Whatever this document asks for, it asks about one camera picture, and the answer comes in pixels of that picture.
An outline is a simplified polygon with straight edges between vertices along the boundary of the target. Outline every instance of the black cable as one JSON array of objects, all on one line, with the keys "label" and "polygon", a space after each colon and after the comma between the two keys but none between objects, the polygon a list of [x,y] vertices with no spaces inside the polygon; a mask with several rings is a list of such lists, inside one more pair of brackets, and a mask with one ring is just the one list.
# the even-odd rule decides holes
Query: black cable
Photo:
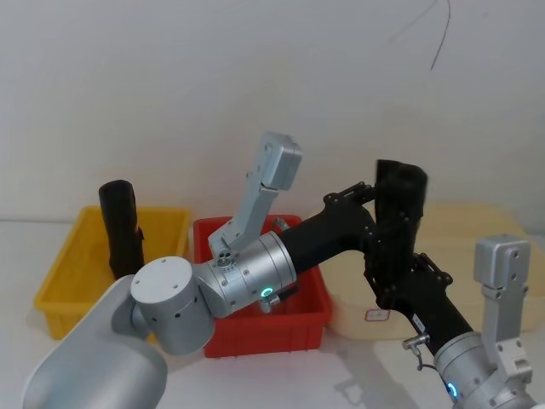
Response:
[{"label": "black cable", "polygon": [[429,69],[430,71],[433,70],[435,67],[435,63],[437,62],[437,59],[439,57],[439,53],[441,52],[441,49],[443,48],[443,43],[445,42],[446,38],[446,32],[449,30],[449,24],[450,24],[450,0],[446,0],[446,3],[449,6],[449,16],[446,19],[446,25],[445,25],[445,31],[443,32],[443,38],[441,39],[441,43],[439,44],[437,48],[437,53],[435,54],[435,58],[433,59],[432,67]]},{"label": "black cable", "polygon": [[422,368],[428,368],[428,369],[433,369],[434,371],[439,373],[439,371],[437,370],[437,368],[435,366],[429,365],[429,364],[424,364],[422,362],[422,357],[420,355],[417,355],[416,358],[418,358],[418,366],[416,367],[417,371],[421,371]]}]

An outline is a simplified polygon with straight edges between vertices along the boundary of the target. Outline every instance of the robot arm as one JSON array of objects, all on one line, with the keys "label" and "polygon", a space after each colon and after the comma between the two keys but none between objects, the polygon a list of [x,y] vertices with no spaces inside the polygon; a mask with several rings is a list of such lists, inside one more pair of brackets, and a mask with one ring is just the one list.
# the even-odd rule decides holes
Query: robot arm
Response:
[{"label": "robot arm", "polygon": [[[528,244],[503,237],[478,247],[475,277],[487,297],[481,336],[447,297],[452,278],[425,254],[413,253],[427,185],[426,174],[416,166],[379,160],[374,187],[360,182],[328,194],[318,215],[280,234],[257,236],[277,189],[290,186],[299,160],[300,151],[289,137],[266,135],[243,210],[209,239],[215,258],[191,264],[165,257],[119,280],[38,367],[26,389],[24,409],[153,408],[167,370],[141,341],[148,331],[166,352],[191,353],[212,336],[214,317],[287,297],[286,287],[296,282],[297,274],[347,250],[365,254],[364,276],[377,305],[404,314],[415,328],[418,335],[404,346],[415,351],[425,344],[432,352],[455,408],[541,408],[525,392],[531,368],[519,343]],[[291,170],[284,171],[281,164]],[[363,207],[371,200],[375,221]],[[115,359],[110,363],[107,357]],[[72,377],[83,371],[97,381]],[[76,387],[67,388],[66,379]],[[150,400],[140,399],[148,392],[144,384],[154,391]]]}]

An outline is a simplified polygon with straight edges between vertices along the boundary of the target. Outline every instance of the beige plastic bin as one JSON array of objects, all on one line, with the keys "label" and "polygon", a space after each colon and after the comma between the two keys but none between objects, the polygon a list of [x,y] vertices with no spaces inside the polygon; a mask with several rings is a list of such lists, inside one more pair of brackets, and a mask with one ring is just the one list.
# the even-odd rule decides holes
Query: beige plastic bin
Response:
[{"label": "beige plastic bin", "polygon": [[[454,284],[449,298],[469,324],[480,331],[484,298],[473,280],[473,255],[478,239],[513,233],[532,242],[512,217],[481,204],[430,204],[425,209],[416,241],[416,251],[426,252]],[[376,309],[375,295],[364,278],[364,257],[348,251],[320,265],[333,305],[330,327],[354,339],[401,339],[412,337],[409,321],[395,311]],[[525,299],[523,331],[545,320],[545,253],[532,242],[529,296]]]}]

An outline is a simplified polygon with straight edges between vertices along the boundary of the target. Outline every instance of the red plastic bin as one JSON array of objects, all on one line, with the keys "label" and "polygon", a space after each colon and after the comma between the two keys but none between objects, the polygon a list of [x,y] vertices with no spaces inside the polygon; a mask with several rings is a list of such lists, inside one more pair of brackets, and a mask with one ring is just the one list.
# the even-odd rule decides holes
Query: red plastic bin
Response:
[{"label": "red plastic bin", "polygon": [[[281,217],[290,226],[301,222],[297,216],[268,216],[263,233],[274,229],[274,219]],[[197,220],[193,224],[195,262],[212,258],[208,237],[230,217]],[[214,336],[204,347],[208,358],[266,354],[271,352],[317,349],[325,324],[331,316],[331,304],[318,267],[300,274],[299,291],[262,313],[257,302],[224,319],[215,320]]]}]

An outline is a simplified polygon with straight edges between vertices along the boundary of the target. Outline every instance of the white table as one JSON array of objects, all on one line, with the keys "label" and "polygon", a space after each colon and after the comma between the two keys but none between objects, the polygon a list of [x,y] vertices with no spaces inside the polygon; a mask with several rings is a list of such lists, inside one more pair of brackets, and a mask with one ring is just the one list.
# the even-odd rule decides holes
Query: white table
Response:
[{"label": "white table", "polygon": [[[27,375],[54,346],[32,299],[71,225],[0,222],[0,407],[20,407]],[[545,402],[545,327],[522,336]],[[432,358],[424,353],[427,362]],[[208,360],[167,356],[160,409],[447,409],[437,374],[416,371],[398,341],[354,342],[327,333],[318,351]]]}]

